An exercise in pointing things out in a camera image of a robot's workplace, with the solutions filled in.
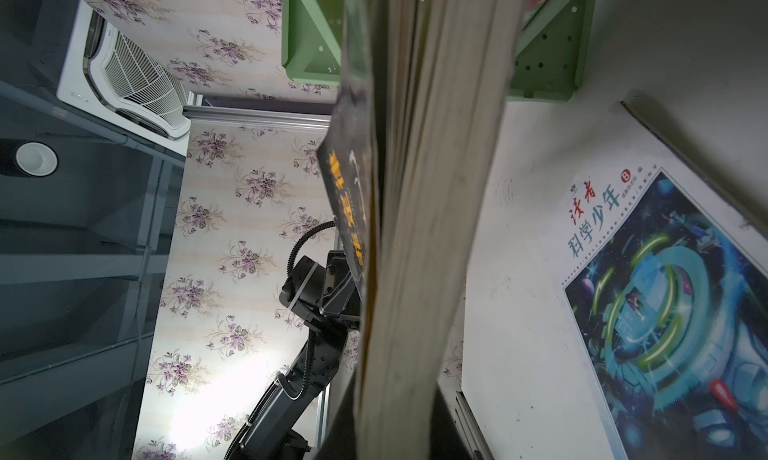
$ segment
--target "metal frame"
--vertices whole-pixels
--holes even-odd
[[[144,332],[151,275],[165,272],[168,255],[155,255],[172,169],[179,162],[153,155],[136,238],[136,254],[0,255],[0,284],[120,277],[130,282],[118,341],[41,368],[0,378],[0,446],[128,387],[147,372],[153,332]],[[127,338],[136,323],[135,336]],[[24,392],[38,392],[31,398]],[[108,447],[116,452],[130,389],[120,399]]]
[[[317,420],[315,422],[315,448],[320,448],[322,443],[326,440],[326,434],[328,433],[328,405],[330,404],[329,398],[331,394],[331,384],[329,383],[326,388],[320,392],[317,397]]]
[[[333,103],[295,100],[265,100],[262,98],[219,97],[217,95],[197,95],[189,105],[206,105],[211,107],[240,108],[244,110],[266,110],[291,112],[293,114],[331,115]]]
[[[475,420],[463,392],[456,392],[456,406],[457,424],[460,427],[457,431],[464,445],[472,453],[472,457],[477,460],[493,460],[491,449],[485,442],[480,425]]]
[[[205,107],[187,105],[184,116],[192,121],[210,124],[237,124],[251,127],[325,132],[330,115],[293,114],[281,111],[246,110],[243,108]]]

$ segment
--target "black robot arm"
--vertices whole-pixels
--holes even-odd
[[[280,303],[304,320],[309,338],[288,371],[279,373],[266,389],[225,460],[301,460],[309,451],[292,427],[339,370],[347,333],[360,320],[360,296],[350,288],[343,252],[329,252],[328,268],[307,256],[293,264],[302,244],[332,226],[333,222],[316,226],[293,247]]]

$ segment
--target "air conditioner grille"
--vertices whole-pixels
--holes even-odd
[[[120,98],[159,115],[174,128],[187,122],[182,115],[187,95],[179,79],[122,33],[118,33],[104,73]]]

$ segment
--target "magazine cover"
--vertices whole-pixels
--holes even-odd
[[[547,249],[614,454],[768,458],[766,239],[628,112],[580,162]]]

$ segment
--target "purple flower pattern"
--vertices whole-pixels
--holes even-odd
[[[196,196],[190,196],[179,205],[175,227],[181,230],[184,236],[188,236],[198,230],[205,232],[218,230],[219,227],[216,226],[218,220],[226,222],[226,218],[218,206],[205,208],[197,203]]]
[[[336,87],[331,87],[330,85],[321,85],[321,84],[298,84],[293,81],[288,82],[288,86],[294,90],[302,90],[305,93],[308,94],[315,94],[320,95],[322,92],[328,92],[328,93],[336,93]]]
[[[448,378],[457,377],[458,384],[462,384],[462,364],[464,358],[464,341],[453,347],[451,353],[446,355],[442,362],[442,372]]]
[[[256,100],[285,100],[282,95],[263,94],[255,88],[246,88],[243,93],[245,93],[246,97],[255,98]]]
[[[206,348],[218,352],[221,359],[227,359],[236,352],[246,355],[254,350],[256,340],[264,341],[260,331],[236,323],[234,315],[227,315],[225,320],[219,321],[216,330],[206,338]]]
[[[188,81],[192,85],[210,87],[210,84],[228,85],[232,82],[224,72],[197,62],[184,62],[177,58],[168,62],[166,68],[180,80]]]
[[[168,352],[149,364],[147,385],[153,385],[158,395],[169,393],[174,396],[177,387],[183,387],[185,393],[197,393],[197,387],[210,383],[204,378],[210,372],[201,362],[198,359],[192,363],[192,355],[182,356],[178,350]]]
[[[112,14],[120,20],[140,24],[145,24],[144,18],[170,23],[165,14],[173,11],[161,7],[162,0],[86,0],[86,2],[102,16]]]
[[[245,423],[247,416],[241,416],[238,421],[235,417],[225,415],[216,425],[208,428],[208,436],[205,439],[205,447],[208,452],[212,448],[221,445],[222,442],[229,442],[237,433],[237,430]]]
[[[203,56],[211,60],[220,60],[231,66],[239,62],[261,62],[256,55],[264,55],[264,52],[246,43],[242,38],[239,42],[235,40],[228,42],[211,35],[207,30],[198,30],[197,34],[192,35],[197,39],[197,49],[203,52]]]
[[[304,327],[304,320],[288,309],[275,310],[275,320],[283,320],[289,329],[296,328],[301,330]]]
[[[293,168],[301,168],[305,174],[320,177],[320,166],[317,163],[317,148],[320,146],[321,138],[310,140],[304,145],[299,146],[296,139],[293,139],[293,151],[299,155],[293,159]]]
[[[350,331],[346,338],[344,351],[342,352],[342,363],[347,373],[352,373],[357,366],[357,347],[360,343],[360,332],[358,330]]]
[[[264,200],[269,200],[272,205],[285,205],[283,199],[293,196],[285,175],[277,178],[275,172],[267,172],[263,167],[248,174],[242,174],[238,169],[235,178],[241,185],[235,189],[235,196],[244,198],[248,205],[262,206]]]
[[[300,206],[294,211],[288,210],[288,220],[280,224],[280,227],[283,229],[283,233],[280,234],[280,236],[297,242],[303,234],[318,225],[320,225],[320,219],[312,217],[306,212],[304,206]],[[327,233],[327,230],[324,230],[318,234],[312,235],[312,238],[316,239],[318,242],[328,240]]]
[[[163,437],[150,440],[147,445],[141,446],[134,453],[134,458],[140,460],[189,460],[183,451],[178,452],[175,443],[163,442]]]
[[[244,131],[244,132],[250,133],[251,136],[254,138],[254,140],[257,139],[258,137],[261,137],[261,136],[266,135],[268,133],[272,133],[272,134],[276,134],[277,133],[277,130],[275,130],[274,128],[238,127],[237,129],[240,130],[240,131]]]
[[[164,285],[160,308],[170,304],[171,314],[181,315],[185,319],[192,310],[197,311],[200,316],[209,316],[212,309],[221,306],[216,302],[217,298],[221,298],[221,294],[214,290],[213,284],[206,287],[202,280],[182,276],[175,282],[167,282]]]
[[[214,130],[204,131],[193,138],[187,149],[187,158],[194,158],[200,164],[209,168],[215,161],[232,166],[234,160],[243,158],[243,146],[234,138],[228,139],[226,134],[218,134]]]
[[[220,258],[219,262],[222,263],[219,272],[229,273],[233,282],[242,280],[248,275],[260,276],[262,273],[266,275],[264,273],[266,266],[275,265],[269,252],[262,253],[260,250],[256,253],[246,246],[244,240],[234,245],[230,243],[229,255]]]
[[[245,5],[250,12],[246,13],[248,20],[254,25],[265,24],[269,30],[280,33],[281,18],[283,17],[283,0],[235,0]]]

